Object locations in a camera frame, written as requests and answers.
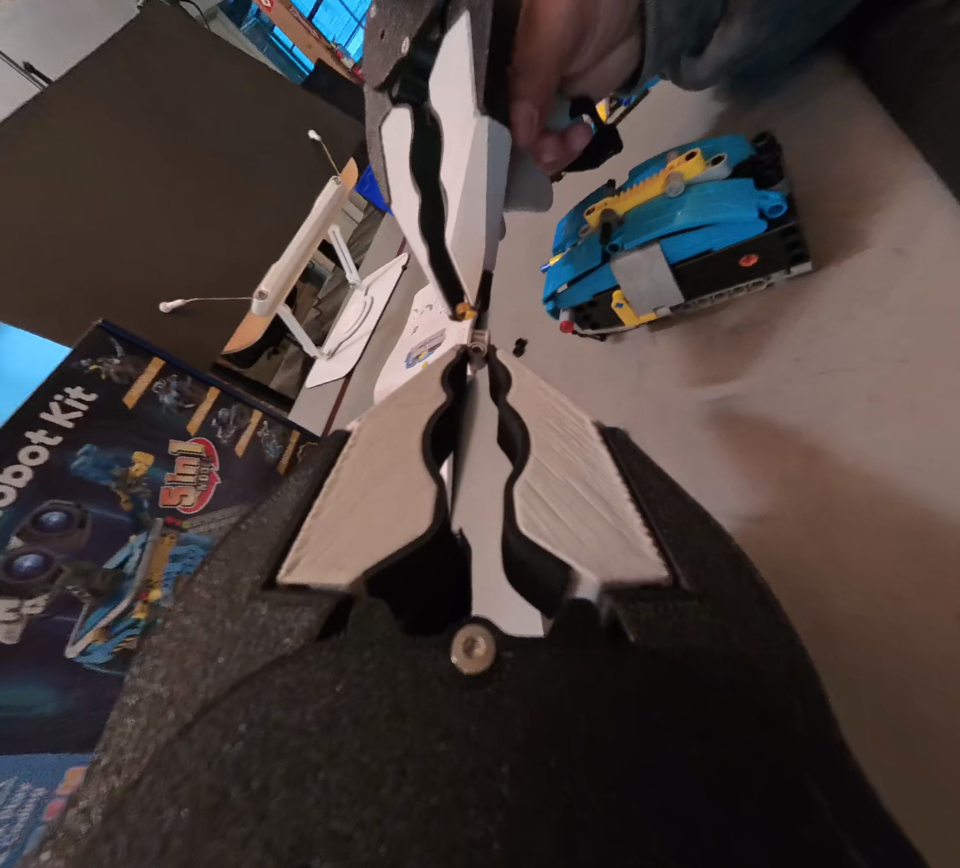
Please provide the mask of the dark dotted cloth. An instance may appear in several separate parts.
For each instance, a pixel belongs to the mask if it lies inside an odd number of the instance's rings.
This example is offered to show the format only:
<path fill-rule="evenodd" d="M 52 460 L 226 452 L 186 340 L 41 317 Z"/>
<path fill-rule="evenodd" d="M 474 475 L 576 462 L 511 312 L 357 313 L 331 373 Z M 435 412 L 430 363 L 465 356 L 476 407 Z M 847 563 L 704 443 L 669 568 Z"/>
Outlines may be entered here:
<path fill-rule="evenodd" d="M 863 0 L 831 40 L 959 197 L 959 0 Z"/>

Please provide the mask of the white adjustable stand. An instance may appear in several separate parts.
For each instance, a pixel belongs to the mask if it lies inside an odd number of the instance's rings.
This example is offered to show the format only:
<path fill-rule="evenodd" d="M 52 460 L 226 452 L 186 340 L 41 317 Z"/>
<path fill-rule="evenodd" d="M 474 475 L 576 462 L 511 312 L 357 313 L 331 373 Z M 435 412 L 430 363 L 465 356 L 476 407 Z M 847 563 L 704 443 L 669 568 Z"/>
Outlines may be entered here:
<path fill-rule="evenodd" d="M 353 369 L 407 267 L 409 255 L 402 253 L 365 277 L 359 274 L 336 223 L 359 178 L 356 160 L 352 158 L 339 168 L 317 130 L 307 130 L 307 137 L 326 154 L 333 174 L 286 249 L 250 295 L 246 316 L 223 352 L 231 355 L 252 347 L 266 333 L 270 322 L 279 318 L 306 357 L 313 361 L 306 386 L 317 387 L 336 381 Z M 325 340 L 317 345 L 296 319 L 286 299 L 323 240 L 333 246 L 349 293 Z"/>

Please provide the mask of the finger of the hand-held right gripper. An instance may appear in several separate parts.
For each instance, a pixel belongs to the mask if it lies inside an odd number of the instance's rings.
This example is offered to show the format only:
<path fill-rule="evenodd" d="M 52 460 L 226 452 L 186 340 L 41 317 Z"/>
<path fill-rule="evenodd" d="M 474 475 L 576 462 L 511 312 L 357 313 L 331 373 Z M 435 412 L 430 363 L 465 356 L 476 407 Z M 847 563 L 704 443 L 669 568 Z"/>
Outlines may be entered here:
<path fill-rule="evenodd" d="M 481 282 L 461 283 L 447 250 L 439 122 L 425 108 L 394 106 L 381 125 L 381 141 L 390 207 L 410 253 L 449 315 L 461 302 L 469 302 L 478 315 Z"/>
<path fill-rule="evenodd" d="M 503 234 L 512 140 L 478 102 L 472 17 L 463 11 L 438 48 L 431 108 L 440 130 L 444 240 L 461 284 L 492 271 Z"/>

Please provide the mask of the open instruction booklet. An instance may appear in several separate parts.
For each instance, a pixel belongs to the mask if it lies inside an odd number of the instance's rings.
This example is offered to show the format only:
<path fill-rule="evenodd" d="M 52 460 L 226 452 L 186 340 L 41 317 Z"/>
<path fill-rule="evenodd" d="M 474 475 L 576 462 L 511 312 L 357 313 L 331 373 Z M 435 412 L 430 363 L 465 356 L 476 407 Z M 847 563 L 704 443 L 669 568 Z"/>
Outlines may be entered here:
<path fill-rule="evenodd" d="M 457 320 L 430 283 L 414 296 L 403 331 L 380 371 L 373 403 L 381 404 L 445 352 L 470 342 L 474 320 Z"/>

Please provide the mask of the person's right hand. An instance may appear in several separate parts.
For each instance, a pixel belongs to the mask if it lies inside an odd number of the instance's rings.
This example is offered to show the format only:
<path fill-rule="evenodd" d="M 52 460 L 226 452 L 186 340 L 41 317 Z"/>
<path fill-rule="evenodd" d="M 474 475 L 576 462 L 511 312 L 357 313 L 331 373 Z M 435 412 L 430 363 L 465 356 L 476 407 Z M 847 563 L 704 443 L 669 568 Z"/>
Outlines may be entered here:
<path fill-rule="evenodd" d="M 548 127 L 562 99 L 596 102 L 642 62 L 643 0 L 521 0 L 510 59 L 510 131 L 544 173 L 573 162 L 592 138 L 584 122 Z"/>

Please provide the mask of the grey desk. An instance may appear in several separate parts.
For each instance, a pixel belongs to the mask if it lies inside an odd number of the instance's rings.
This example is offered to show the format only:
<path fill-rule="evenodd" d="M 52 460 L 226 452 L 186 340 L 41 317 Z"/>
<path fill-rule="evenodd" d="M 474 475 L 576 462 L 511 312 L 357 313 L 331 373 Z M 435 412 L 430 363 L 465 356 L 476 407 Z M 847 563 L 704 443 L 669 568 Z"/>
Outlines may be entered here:
<path fill-rule="evenodd" d="M 560 217 L 707 134 L 772 131 L 813 272 L 605 343 L 541 304 Z M 767 97 L 659 84 L 603 171 L 507 219 L 491 340 L 620 427 L 726 528 L 931 866 L 958 866 L 958 203 L 846 63 Z"/>

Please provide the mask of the blue brick toy car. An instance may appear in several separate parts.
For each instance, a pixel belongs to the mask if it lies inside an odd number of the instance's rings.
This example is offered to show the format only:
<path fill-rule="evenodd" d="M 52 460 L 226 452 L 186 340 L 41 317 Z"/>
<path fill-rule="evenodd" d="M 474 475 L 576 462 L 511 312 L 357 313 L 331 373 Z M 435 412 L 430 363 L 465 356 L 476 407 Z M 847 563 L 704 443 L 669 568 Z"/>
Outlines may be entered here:
<path fill-rule="evenodd" d="M 808 274 L 773 132 L 681 144 L 611 178 L 559 221 L 541 302 L 562 332 L 604 341 Z"/>

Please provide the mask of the dark robot kit box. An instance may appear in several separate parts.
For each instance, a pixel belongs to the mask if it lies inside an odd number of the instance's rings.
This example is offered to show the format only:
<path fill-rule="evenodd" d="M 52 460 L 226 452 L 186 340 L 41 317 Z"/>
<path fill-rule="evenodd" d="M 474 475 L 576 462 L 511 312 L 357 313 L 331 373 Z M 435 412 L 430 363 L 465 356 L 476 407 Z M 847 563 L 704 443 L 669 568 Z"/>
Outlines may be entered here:
<path fill-rule="evenodd" d="M 317 441 L 105 321 L 2 425 L 2 866 L 81 786 L 175 594 Z"/>

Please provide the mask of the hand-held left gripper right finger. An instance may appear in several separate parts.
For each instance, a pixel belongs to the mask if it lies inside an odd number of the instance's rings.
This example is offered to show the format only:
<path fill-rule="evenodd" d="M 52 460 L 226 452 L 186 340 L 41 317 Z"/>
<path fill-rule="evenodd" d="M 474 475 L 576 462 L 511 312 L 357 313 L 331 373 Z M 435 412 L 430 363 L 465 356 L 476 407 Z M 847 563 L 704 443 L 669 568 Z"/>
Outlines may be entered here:
<path fill-rule="evenodd" d="M 510 354 L 492 349 L 486 370 L 510 462 L 501 541 L 510 586 L 555 619 L 572 599 L 671 585 L 603 426 Z"/>

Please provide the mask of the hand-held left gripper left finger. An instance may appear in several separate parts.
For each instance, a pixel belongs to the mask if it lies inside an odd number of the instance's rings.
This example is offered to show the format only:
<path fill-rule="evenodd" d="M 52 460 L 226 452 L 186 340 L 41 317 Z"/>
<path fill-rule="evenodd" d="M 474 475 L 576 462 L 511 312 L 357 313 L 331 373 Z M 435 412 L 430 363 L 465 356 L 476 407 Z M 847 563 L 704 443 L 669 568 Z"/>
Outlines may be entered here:
<path fill-rule="evenodd" d="M 450 348 L 357 419 L 282 562 L 276 584 L 349 593 L 442 530 L 463 391 Z"/>

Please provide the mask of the blue storage bin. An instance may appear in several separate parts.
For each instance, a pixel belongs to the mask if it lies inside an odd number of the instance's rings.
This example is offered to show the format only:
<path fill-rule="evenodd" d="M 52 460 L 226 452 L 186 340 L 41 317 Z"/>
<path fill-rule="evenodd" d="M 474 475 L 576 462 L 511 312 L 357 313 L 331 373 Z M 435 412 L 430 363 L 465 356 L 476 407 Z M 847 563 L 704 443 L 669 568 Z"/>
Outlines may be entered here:
<path fill-rule="evenodd" d="M 378 179 L 372 165 L 368 162 L 360 173 L 354 191 L 362 197 L 368 204 L 374 206 L 379 212 L 391 214 L 389 202 L 387 202 L 381 193 Z"/>

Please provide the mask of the black divider panel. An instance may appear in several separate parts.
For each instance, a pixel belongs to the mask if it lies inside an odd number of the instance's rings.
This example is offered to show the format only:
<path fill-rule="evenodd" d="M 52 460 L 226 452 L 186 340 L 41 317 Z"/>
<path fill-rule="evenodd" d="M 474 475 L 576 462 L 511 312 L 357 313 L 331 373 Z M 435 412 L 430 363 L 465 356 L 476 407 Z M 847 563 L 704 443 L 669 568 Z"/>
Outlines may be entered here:
<path fill-rule="evenodd" d="M 150 1 L 1 130 L 1 320 L 106 320 L 203 372 L 362 124 Z"/>

